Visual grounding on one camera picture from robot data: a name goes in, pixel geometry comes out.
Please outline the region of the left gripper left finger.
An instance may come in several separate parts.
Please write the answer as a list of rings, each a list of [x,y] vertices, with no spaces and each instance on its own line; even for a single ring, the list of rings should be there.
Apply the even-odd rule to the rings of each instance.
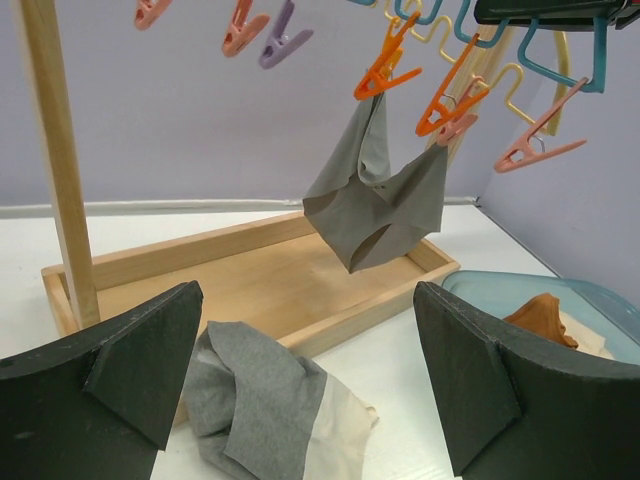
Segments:
[[[1,361],[4,479],[148,479],[202,313],[195,281]]]

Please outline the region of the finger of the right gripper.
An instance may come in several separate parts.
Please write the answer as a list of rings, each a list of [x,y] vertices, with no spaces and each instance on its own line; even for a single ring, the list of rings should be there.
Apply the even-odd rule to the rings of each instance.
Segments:
[[[595,18],[624,29],[639,18],[638,1],[478,0],[474,5],[478,24],[529,26],[532,19],[546,29],[591,29]]]

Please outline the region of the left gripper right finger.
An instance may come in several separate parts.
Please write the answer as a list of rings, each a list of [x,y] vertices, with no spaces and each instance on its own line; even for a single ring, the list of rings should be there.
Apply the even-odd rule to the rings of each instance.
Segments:
[[[432,282],[413,305],[456,476],[638,477],[636,365],[573,351]]]

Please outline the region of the orange and cream underwear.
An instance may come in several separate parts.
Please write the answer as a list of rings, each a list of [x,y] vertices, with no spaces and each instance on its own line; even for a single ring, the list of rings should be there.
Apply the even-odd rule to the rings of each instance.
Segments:
[[[578,343],[566,334],[560,319],[560,300],[550,293],[539,294],[504,320],[547,340],[576,350]]]

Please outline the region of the beige cotton underwear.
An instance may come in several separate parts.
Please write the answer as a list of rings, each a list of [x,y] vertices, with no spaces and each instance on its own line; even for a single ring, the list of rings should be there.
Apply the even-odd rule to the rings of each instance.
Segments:
[[[567,333],[578,343],[578,351],[609,360],[615,359],[606,348],[606,339],[590,328],[579,324],[567,328]]]

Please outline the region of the grey and cream underwear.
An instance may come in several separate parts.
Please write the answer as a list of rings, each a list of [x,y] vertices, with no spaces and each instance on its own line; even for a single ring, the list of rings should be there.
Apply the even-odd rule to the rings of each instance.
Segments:
[[[314,361],[243,322],[210,322],[183,398],[199,454],[237,479],[359,479],[379,420]]]

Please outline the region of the plain grey underwear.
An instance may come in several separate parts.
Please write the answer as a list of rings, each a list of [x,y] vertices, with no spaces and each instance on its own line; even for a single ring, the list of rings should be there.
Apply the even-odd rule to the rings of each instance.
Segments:
[[[448,148],[432,145],[393,174],[384,94],[361,101],[309,187],[304,216],[354,273],[406,255],[441,230]]]

